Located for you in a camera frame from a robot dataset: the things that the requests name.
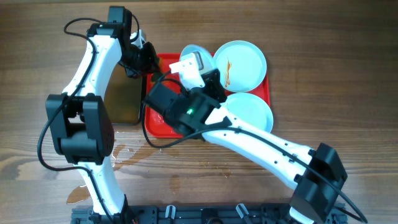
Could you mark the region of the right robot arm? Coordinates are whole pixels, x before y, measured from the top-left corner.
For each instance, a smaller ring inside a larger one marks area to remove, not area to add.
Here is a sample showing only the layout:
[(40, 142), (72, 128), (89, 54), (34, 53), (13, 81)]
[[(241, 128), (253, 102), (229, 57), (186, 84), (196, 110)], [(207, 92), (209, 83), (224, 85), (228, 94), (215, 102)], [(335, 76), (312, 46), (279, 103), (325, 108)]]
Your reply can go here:
[(263, 131), (223, 106), (227, 97), (214, 69), (191, 85), (177, 81), (181, 92), (158, 79), (146, 105), (160, 114), (183, 139), (202, 139), (237, 152), (277, 176), (294, 191), (289, 214), (300, 223), (325, 223), (348, 175), (335, 149), (299, 145)]

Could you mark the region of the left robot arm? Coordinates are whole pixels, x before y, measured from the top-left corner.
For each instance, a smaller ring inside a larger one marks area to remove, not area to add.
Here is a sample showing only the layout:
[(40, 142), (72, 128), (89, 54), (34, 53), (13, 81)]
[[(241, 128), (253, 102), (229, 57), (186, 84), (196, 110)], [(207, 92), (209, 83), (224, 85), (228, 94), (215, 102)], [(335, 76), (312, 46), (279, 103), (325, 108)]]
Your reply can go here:
[(133, 223), (136, 219), (114, 175), (110, 155), (114, 129), (104, 96), (117, 65), (129, 78), (159, 72), (159, 58), (141, 30), (131, 32), (136, 16), (111, 6), (107, 21), (92, 19), (82, 38), (87, 46), (72, 81), (45, 102), (48, 120), (37, 143), (40, 163), (55, 172), (77, 170), (93, 200), (93, 223)]

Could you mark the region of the light blue plate bottom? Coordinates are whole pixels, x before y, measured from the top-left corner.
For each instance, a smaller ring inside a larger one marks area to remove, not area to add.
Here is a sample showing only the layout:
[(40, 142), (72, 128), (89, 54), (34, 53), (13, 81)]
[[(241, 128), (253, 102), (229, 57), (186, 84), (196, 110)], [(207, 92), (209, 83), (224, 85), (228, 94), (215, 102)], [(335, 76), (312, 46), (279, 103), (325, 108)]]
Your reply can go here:
[(272, 131), (274, 117), (270, 106), (250, 93), (234, 93), (221, 104), (239, 119), (268, 133)]

